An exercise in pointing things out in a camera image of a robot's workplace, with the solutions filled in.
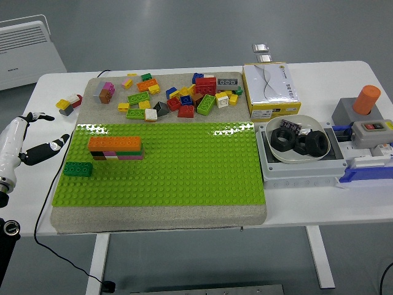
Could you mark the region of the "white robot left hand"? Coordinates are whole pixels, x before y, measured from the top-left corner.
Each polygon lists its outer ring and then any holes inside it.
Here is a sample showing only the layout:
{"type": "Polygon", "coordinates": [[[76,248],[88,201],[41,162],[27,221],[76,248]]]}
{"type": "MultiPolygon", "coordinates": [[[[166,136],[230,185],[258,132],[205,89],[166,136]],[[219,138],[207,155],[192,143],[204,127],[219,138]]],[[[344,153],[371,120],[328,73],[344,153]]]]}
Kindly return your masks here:
{"type": "Polygon", "coordinates": [[[15,188],[17,183],[15,169],[22,162],[33,166],[57,155],[70,137],[69,134],[64,134],[57,140],[40,144],[23,152],[22,146],[27,128],[30,123],[39,119],[55,120],[54,117],[43,112],[29,112],[25,116],[16,117],[1,133],[1,185],[6,188],[7,192],[12,192],[15,188]]]}

